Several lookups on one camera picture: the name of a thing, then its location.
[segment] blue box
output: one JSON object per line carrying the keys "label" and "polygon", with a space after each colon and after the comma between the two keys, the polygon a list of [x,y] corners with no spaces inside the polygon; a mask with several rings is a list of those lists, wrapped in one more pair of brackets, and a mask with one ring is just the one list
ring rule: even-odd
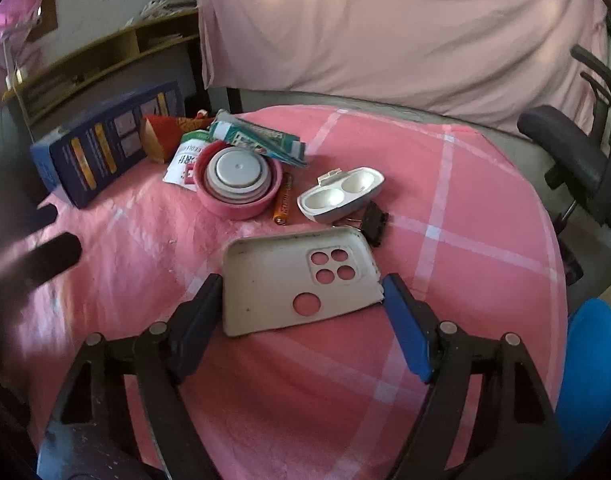
{"label": "blue box", "polygon": [[176,81],[103,101],[51,131],[30,151],[48,192],[82,209],[145,158],[139,137],[145,114],[185,115]]}

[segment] office chair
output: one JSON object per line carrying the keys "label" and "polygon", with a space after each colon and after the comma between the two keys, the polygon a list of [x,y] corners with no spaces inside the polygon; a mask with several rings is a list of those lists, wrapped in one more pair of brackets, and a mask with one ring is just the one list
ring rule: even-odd
{"label": "office chair", "polygon": [[[557,238],[578,205],[599,225],[607,224],[611,228],[611,130],[609,155],[601,150],[611,108],[611,70],[579,45],[572,47],[570,53],[593,70],[607,86],[606,89],[588,72],[581,73],[581,77],[592,86],[596,98],[591,133],[586,135],[566,115],[549,105],[523,112],[517,123],[519,131],[546,150],[555,161],[545,174],[547,185],[557,189],[565,184],[573,197],[569,208],[553,221]],[[566,283],[570,286],[583,276],[583,270],[561,239],[559,246]]]}

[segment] blue gripper pad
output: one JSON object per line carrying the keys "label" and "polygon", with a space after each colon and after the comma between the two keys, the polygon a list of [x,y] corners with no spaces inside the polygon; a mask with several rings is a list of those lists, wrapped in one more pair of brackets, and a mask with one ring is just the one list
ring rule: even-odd
{"label": "blue gripper pad", "polygon": [[413,374],[428,383],[433,371],[429,363],[428,340],[412,316],[393,277],[387,275],[382,283],[383,306],[403,351],[405,362]]}

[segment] pink tablecloth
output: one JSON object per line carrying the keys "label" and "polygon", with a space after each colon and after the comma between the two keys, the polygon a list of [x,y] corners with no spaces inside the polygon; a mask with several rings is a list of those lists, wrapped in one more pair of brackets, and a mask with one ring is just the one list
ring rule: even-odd
{"label": "pink tablecloth", "polygon": [[[533,188],[481,134],[330,107],[267,108],[248,118],[308,141],[311,164],[296,173],[298,192],[333,168],[380,170],[377,202],[391,213],[374,250],[381,273],[399,272],[441,319],[471,333],[519,333],[556,400],[567,312],[556,239]],[[236,238],[319,227],[294,204],[287,228],[269,213],[220,221],[193,193],[162,183],[162,173],[142,162],[85,211],[48,199],[60,218],[40,238],[73,232],[83,260],[34,294],[18,330],[37,442],[87,334],[134,335],[167,318],[220,270]],[[181,387],[225,479],[383,478],[425,390],[381,306],[236,339],[219,329]],[[133,381],[128,392],[143,455],[157,463]],[[473,413],[471,401],[452,462],[463,456]]]}

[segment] toothpaste tube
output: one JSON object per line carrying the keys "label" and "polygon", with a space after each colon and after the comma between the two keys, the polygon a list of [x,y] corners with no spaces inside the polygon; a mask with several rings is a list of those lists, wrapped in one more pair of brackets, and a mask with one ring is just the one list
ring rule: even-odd
{"label": "toothpaste tube", "polygon": [[305,168],[305,143],[299,137],[250,123],[235,117],[225,110],[219,110],[210,126],[210,134],[232,146],[241,146],[276,158],[281,162]]}

